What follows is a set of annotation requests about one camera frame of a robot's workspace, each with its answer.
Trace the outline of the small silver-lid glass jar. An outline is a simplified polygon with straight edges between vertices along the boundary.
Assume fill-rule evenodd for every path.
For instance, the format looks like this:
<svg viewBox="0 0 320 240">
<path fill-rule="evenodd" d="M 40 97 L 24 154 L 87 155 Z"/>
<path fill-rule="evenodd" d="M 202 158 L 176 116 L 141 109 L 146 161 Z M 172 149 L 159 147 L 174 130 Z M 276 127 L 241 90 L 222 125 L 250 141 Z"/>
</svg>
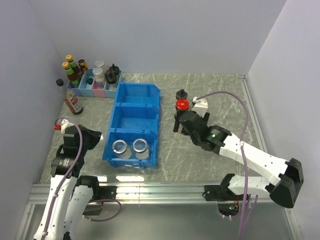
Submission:
<svg viewBox="0 0 320 240">
<path fill-rule="evenodd" d="M 112 151 L 120 159 L 130 159 L 132 156 L 130 147 L 123 139 L 118 139 L 112 144 Z"/>
</svg>

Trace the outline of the large silver-lid glass jar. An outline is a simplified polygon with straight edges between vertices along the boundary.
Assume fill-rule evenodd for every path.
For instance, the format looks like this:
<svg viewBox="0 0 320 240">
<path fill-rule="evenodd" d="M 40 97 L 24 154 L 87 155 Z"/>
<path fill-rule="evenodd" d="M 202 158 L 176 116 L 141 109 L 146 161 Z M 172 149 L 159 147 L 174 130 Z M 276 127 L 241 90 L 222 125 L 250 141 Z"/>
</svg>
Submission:
<svg viewBox="0 0 320 240">
<path fill-rule="evenodd" d="M 139 160 L 146 160 L 149 157 L 149 144 L 143 138 L 138 138 L 133 142 L 135 157 Z"/>
</svg>

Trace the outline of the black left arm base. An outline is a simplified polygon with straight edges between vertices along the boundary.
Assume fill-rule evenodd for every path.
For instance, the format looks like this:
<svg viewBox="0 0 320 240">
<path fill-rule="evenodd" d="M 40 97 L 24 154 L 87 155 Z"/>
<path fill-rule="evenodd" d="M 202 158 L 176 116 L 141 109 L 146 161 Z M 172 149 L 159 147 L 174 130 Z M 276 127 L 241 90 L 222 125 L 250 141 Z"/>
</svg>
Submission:
<svg viewBox="0 0 320 240">
<path fill-rule="evenodd" d="M 115 199 L 117 194 L 117 187 L 115 185 L 111 186 L 101 186 L 98 194 L 94 195 L 89 201 L 84 209 L 84 216 L 99 216 L 103 210 L 103 202 L 94 202 L 95 200 L 102 199 Z"/>
</svg>

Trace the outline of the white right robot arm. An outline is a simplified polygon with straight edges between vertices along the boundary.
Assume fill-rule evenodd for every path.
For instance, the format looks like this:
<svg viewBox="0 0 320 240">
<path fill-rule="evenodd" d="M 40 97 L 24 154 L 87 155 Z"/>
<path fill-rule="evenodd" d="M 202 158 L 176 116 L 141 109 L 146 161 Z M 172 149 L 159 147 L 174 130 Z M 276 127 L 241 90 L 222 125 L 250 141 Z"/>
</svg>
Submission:
<svg viewBox="0 0 320 240">
<path fill-rule="evenodd" d="M 249 145 L 218 125 L 207 125 L 207 120 L 195 111 L 186 111 L 179 123 L 194 145 L 203 150 L 227 157 L 257 172 L 259 177 L 245 177 L 228 173 L 220 185 L 205 185 L 207 201 L 233 201 L 249 196 L 270 197 L 276 204 L 293 208 L 304 183 L 302 163 L 291 158 L 285 160 Z"/>
</svg>

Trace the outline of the red-lid sauce jar left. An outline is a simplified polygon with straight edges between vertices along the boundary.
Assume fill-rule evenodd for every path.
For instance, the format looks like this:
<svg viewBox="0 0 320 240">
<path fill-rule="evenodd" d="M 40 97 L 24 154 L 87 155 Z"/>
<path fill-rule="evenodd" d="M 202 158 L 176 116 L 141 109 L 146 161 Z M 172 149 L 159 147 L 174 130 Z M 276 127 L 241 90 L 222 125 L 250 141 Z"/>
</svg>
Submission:
<svg viewBox="0 0 320 240">
<path fill-rule="evenodd" d="M 189 110 L 189 102 L 184 98 L 178 99 L 175 104 L 175 109 L 174 118 L 177 120 L 182 114 Z"/>
</svg>

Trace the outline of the clear bottle red label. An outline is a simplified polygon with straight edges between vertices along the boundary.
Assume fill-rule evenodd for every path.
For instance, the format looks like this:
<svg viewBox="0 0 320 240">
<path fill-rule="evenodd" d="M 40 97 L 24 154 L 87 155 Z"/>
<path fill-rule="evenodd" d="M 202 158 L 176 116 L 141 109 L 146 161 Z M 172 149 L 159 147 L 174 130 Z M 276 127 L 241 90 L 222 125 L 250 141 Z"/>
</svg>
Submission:
<svg viewBox="0 0 320 240">
<path fill-rule="evenodd" d="M 57 79 L 56 84 L 59 87 L 60 95 L 69 110 L 74 115 L 81 114 L 83 112 L 83 107 L 80 104 L 78 97 L 75 95 L 74 91 L 68 88 L 62 79 Z"/>
</svg>

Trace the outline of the blue three-compartment plastic bin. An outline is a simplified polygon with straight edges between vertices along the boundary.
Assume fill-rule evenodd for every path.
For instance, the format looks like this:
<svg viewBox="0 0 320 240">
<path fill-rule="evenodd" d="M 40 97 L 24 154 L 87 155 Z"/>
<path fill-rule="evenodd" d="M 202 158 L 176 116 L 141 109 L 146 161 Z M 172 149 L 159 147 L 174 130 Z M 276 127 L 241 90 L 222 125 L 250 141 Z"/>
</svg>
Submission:
<svg viewBox="0 0 320 240">
<path fill-rule="evenodd" d="M 102 159 L 112 167 L 156 168 L 160 122 L 161 91 L 153 83 L 127 83 L 117 86 Z M 137 159 L 136 139 L 148 143 L 149 157 Z M 132 151 L 129 159 L 118 158 L 112 145 L 124 140 Z"/>
</svg>

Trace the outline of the green-neck sauce bottle front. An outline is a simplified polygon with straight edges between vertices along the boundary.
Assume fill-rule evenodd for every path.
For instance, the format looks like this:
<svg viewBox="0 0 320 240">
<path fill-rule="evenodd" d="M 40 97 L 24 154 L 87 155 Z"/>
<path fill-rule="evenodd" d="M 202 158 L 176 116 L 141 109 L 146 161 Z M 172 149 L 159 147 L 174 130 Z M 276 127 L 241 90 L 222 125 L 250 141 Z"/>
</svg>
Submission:
<svg viewBox="0 0 320 240">
<path fill-rule="evenodd" d="M 68 77 L 68 80 L 70 81 L 70 83 L 72 84 L 72 86 L 74 88 L 78 88 L 79 87 L 79 78 L 78 75 L 74 72 L 74 70 L 71 68 L 70 64 L 68 62 L 63 62 L 62 63 L 62 67 L 64 68 L 66 75 Z"/>
</svg>

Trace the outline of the pastel compartment organizer tray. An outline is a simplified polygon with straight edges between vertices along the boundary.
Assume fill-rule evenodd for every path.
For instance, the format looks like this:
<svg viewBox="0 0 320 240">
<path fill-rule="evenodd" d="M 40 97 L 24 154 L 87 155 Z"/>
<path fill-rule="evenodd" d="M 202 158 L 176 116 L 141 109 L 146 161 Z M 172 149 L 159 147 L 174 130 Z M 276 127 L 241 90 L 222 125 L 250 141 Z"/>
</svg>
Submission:
<svg viewBox="0 0 320 240">
<path fill-rule="evenodd" d="M 69 81 L 67 87 L 74 91 L 77 97 L 99 97 L 99 98 L 115 98 L 116 91 L 108 90 L 107 83 L 104 88 L 99 88 L 95 81 L 94 75 L 92 73 L 93 68 L 89 68 L 83 75 L 81 80 L 79 80 L 79 86 L 73 87 Z M 87 79 L 92 78 L 93 83 L 91 85 L 87 84 Z"/>
</svg>

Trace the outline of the small black item in tray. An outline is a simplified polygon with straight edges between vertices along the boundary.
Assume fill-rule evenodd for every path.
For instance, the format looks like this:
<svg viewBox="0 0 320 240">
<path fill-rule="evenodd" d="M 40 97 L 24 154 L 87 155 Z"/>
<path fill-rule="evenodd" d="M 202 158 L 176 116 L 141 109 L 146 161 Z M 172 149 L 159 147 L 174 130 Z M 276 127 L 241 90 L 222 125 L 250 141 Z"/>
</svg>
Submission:
<svg viewBox="0 0 320 240">
<path fill-rule="evenodd" d="M 87 84 L 88 85 L 92 85 L 93 84 L 93 79 L 92 78 L 88 78 L 87 80 L 86 80 L 86 82 L 87 82 Z"/>
</svg>

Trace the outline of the silver-lid jar front tray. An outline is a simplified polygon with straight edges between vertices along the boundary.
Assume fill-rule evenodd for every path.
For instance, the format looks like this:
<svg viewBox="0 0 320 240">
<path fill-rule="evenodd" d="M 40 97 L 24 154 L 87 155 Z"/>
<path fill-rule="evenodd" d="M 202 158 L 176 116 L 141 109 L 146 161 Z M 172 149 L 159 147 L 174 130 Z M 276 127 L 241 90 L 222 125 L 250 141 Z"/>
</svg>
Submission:
<svg viewBox="0 0 320 240">
<path fill-rule="evenodd" d="M 95 67 L 92 70 L 92 74 L 94 76 L 97 87 L 103 89 L 106 84 L 106 78 L 103 69 L 101 67 Z"/>
</svg>

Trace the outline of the silver-lid jar tray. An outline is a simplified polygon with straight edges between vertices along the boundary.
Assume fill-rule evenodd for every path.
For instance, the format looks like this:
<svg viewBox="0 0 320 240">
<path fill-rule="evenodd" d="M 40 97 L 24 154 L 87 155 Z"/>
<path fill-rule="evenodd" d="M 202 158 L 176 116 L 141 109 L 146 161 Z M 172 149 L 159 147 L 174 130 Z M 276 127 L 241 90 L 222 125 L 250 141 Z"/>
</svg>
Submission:
<svg viewBox="0 0 320 240">
<path fill-rule="evenodd" d="M 104 60 L 96 60 L 94 65 L 96 68 L 101 68 L 104 75 L 108 73 L 108 68 L 106 67 Z"/>
<path fill-rule="evenodd" d="M 94 76 L 97 87 L 103 89 L 106 84 L 106 78 L 103 69 L 101 67 L 95 67 L 92 70 L 92 74 Z"/>
</svg>

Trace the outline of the black knob jar front tray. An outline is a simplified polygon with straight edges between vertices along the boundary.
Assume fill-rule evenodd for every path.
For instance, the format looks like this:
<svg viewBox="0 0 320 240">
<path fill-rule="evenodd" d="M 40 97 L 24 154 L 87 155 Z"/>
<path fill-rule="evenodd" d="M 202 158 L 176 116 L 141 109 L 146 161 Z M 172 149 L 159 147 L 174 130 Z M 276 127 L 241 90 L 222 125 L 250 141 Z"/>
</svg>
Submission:
<svg viewBox="0 0 320 240">
<path fill-rule="evenodd" d="M 108 90 L 116 91 L 118 86 L 117 75 L 109 72 L 106 76 L 106 83 L 107 83 Z"/>
</svg>

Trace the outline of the black knob jar tray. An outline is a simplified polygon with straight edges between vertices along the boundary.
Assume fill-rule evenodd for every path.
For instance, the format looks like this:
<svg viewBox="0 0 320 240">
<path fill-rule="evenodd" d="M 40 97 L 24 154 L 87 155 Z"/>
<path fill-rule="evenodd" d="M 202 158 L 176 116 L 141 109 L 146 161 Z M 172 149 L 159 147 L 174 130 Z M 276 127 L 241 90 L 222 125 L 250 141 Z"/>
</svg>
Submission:
<svg viewBox="0 0 320 240">
<path fill-rule="evenodd" d="M 120 74 L 120 68 L 115 65 L 114 63 L 109 67 L 108 72 L 110 74 L 119 75 Z"/>
<path fill-rule="evenodd" d="M 108 90 L 116 91 L 118 86 L 117 75 L 109 72 L 106 76 L 106 83 L 107 83 Z"/>
</svg>

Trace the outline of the black knob jar back tray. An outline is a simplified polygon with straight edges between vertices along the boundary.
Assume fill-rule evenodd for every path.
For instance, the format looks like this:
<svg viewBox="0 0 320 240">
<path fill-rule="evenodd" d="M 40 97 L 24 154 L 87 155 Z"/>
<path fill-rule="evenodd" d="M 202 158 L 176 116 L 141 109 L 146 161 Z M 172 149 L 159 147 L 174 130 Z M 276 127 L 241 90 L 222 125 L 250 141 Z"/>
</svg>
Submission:
<svg viewBox="0 0 320 240">
<path fill-rule="evenodd" d="M 109 67 L 108 72 L 110 74 L 119 75 L 120 74 L 120 68 L 115 65 L 114 63 Z"/>
</svg>

